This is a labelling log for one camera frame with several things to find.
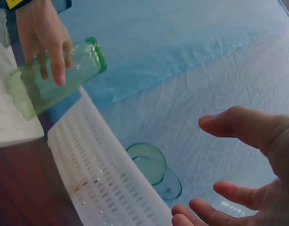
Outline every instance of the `fingernail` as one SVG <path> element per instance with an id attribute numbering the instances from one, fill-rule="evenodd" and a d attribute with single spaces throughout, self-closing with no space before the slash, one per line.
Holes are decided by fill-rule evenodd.
<path id="1" fill-rule="evenodd" d="M 59 84 L 60 86 L 63 86 L 65 85 L 65 83 L 66 83 L 66 78 L 65 78 L 65 75 L 63 74 L 59 77 Z"/>
<path id="2" fill-rule="evenodd" d="M 212 119 L 212 118 L 214 118 L 215 117 L 215 115 L 213 115 L 213 114 L 210 114 L 210 115 L 204 115 L 204 116 L 202 116 L 201 118 L 199 118 L 199 120 L 209 120 L 209 119 Z"/>

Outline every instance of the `hand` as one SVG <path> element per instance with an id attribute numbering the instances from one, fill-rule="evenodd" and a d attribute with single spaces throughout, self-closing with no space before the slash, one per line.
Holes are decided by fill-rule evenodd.
<path id="1" fill-rule="evenodd" d="M 268 158 L 277 179 L 259 189 L 216 182 L 214 190 L 226 199 L 257 214 L 233 218 L 217 211 L 200 198 L 190 208 L 173 208 L 173 226 L 289 226 L 289 116 L 271 115 L 243 107 L 233 107 L 219 115 L 199 119 L 199 126 L 216 137 L 236 137 L 259 149 Z"/>
<path id="2" fill-rule="evenodd" d="M 25 61 L 31 62 L 34 56 L 41 59 L 40 71 L 43 79 L 46 79 L 47 50 L 54 80 L 57 85 L 64 85 L 65 67 L 71 62 L 68 58 L 64 60 L 63 50 L 68 53 L 72 49 L 72 42 L 51 0 L 33 0 L 16 11 L 16 18 Z"/>

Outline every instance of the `sleeve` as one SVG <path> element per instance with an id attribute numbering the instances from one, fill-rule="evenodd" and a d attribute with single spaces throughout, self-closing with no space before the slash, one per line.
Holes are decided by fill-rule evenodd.
<path id="1" fill-rule="evenodd" d="M 13 11 L 30 3 L 32 0 L 5 0 L 5 1 L 8 6 L 8 9 Z"/>

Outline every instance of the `open palm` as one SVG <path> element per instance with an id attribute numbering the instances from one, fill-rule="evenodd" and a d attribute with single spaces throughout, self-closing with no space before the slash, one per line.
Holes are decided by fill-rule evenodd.
<path id="1" fill-rule="evenodd" d="M 261 150 L 278 176 L 259 189 L 219 181 L 214 190 L 226 199 L 258 210 L 250 217 L 233 218 L 217 211 L 201 198 L 173 208 L 173 226 L 289 226 L 289 116 L 269 115 L 233 107 L 217 116 L 205 116 L 200 127 L 217 137 L 237 137 Z"/>

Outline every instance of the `green rim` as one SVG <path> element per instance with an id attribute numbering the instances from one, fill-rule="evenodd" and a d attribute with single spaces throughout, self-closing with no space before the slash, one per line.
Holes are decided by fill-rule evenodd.
<path id="1" fill-rule="evenodd" d="M 103 72 L 107 69 L 107 63 L 106 59 L 104 57 L 103 51 L 101 49 L 100 44 L 97 42 L 97 40 L 94 37 L 89 37 L 85 39 L 85 42 L 91 43 L 94 46 L 94 49 L 96 51 L 96 54 L 98 56 L 98 61 L 101 65 L 100 72 Z"/>
<path id="2" fill-rule="evenodd" d="M 166 158 L 165 158 L 164 154 L 161 152 L 161 150 L 160 150 L 159 148 L 157 148 L 156 146 L 154 146 L 154 145 L 151 145 L 151 144 L 145 143 L 145 142 L 137 142 L 137 143 L 134 143 L 134 144 L 130 145 L 130 146 L 126 149 L 127 153 L 129 154 L 129 150 L 130 150 L 131 148 L 135 147 L 135 146 L 138 146 L 138 145 L 146 145 L 146 146 L 149 146 L 149 147 L 157 150 L 159 156 L 161 156 L 162 159 L 164 160 L 164 163 L 165 163 L 165 171 L 166 171 L 166 169 L 167 169 L 167 167 L 168 167 Z M 131 157 L 132 159 L 135 159 L 135 158 L 138 157 L 138 156 L 144 156 L 144 155 L 143 155 L 143 154 L 141 154 L 141 155 L 137 154 L 137 155 L 134 156 L 134 157 L 131 157 L 131 156 L 130 156 L 130 157 Z M 152 183 L 152 186 L 158 185 L 158 184 L 160 184 L 160 183 L 163 181 L 163 179 L 164 179 L 164 173 L 163 173 L 162 177 L 160 178 L 160 180 L 159 180 L 158 182 Z"/>

